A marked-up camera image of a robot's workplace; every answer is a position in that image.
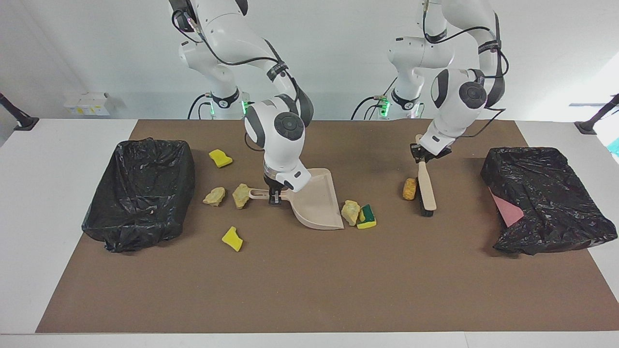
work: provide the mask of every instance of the sponge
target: sponge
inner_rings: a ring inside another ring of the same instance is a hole
[[[232,163],[232,159],[228,157],[226,153],[224,151],[221,151],[220,149],[209,152],[209,157],[215,162],[217,168],[223,168],[227,166],[228,164]]]
[[[415,194],[417,193],[417,180],[415,179],[407,179],[404,184],[404,190],[402,192],[402,197],[407,201],[413,201],[415,199]]]
[[[361,213],[359,213],[359,221],[360,222],[357,224],[357,228],[360,230],[376,226],[376,217],[374,216],[374,212],[372,212],[372,208],[369,204],[361,208]]]
[[[236,234],[236,227],[230,227],[230,230],[223,236],[222,241],[227,245],[230,245],[237,253],[241,250],[241,246],[243,246],[243,240],[238,238]]]

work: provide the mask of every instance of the black tripod stand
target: black tripod stand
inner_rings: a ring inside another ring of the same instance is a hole
[[[576,122],[575,125],[578,130],[587,135],[597,135],[597,133],[593,130],[593,126],[601,120],[610,110],[617,107],[619,104],[619,94],[617,94],[610,103],[606,104],[593,118],[586,122]]]
[[[37,117],[30,117],[30,115],[18,109],[2,93],[0,93],[0,105],[17,120],[17,127],[14,128],[16,131],[29,131],[35,127],[39,120]]]

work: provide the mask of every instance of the trash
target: trash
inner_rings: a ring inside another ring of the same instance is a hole
[[[230,245],[237,253],[241,251],[243,240],[236,234],[236,227],[230,227],[230,230],[223,236],[222,242]]]
[[[404,183],[404,190],[402,191],[402,198],[407,201],[412,201],[415,199],[415,195],[417,193],[417,180],[415,179],[406,179]]]
[[[219,149],[209,152],[209,157],[215,162],[217,168],[223,168],[232,163],[232,159]]]
[[[226,189],[223,187],[214,188],[209,194],[206,195],[202,203],[210,206],[219,207],[219,204],[226,196]]]
[[[113,253],[137,251],[183,232],[194,194],[189,144],[152,138],[116,146],[82,230]]]
[[[580,250],[617,239],[568,161],[552,148],[492,149],[482,177],[497,198],[524,217],[503,230],[494,248],[505,253]]]
[[[357,228],[360,230],[364,230],[366,228],[372,228],[376,226],[376,218],[374,217],[374,212],[372,212],[372,208],[368,204],[367,206],[361,208],[361,213],[359,213],[359,224],[357,224]]]
[[[240,184],[232,193],[237,209],[244,208],[249,201],[249,190],[250,188],[246,184]]]
[[[355,201],[346,201],[342,208],[342,217],[346,219],[349,225],[354,226],[357,224],[361,207]]]

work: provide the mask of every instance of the dustpan handle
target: dustpan handle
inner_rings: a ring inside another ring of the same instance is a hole
[[[279,196],[279,197],[281,199],[286,199],[285,191],[282,192],[282,195]],[[269,200],[269,190],[268,189],[250,188],[249,189],[249,198],[268,201]]]

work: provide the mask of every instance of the yellow sponge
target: yellow sponge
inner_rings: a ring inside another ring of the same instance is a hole
[[[237,253],[241,250],[241,246],[243,246],[243,240],[238,238],[236,227],[234,226],[230,227],[230,230],[223,236],[222,241],[230,245]]]
[[[232,159],[228,157],[226,153],[224,151],[221,151],[220,149],[209,152],[209,157],[210,159],[215,161],[217,168],[223,168],[227,166],[228,164],[232,163]]]
[[[406,183],[404,183],[404,190],[402,192],[402,197],[407,201],[413,201],[415,199],[415,194],[417,193],[417,180],[415,179],[406,179]]]

